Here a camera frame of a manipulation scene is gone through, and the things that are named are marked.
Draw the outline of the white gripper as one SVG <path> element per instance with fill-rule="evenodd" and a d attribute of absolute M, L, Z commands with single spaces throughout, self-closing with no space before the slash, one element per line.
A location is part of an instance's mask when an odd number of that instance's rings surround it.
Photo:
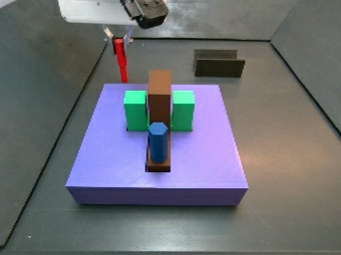
<path fill-rule="evenodd" d="M 102 24 L 106 41 L 116 55 L 114 34 L 106 25 L 126 26 L 124 43 L 129 45 L 133 41 L 132 33 L 136 22 L 130 20 L 120 0 L 57 0 L 61 17 L 69 23 Z"/>

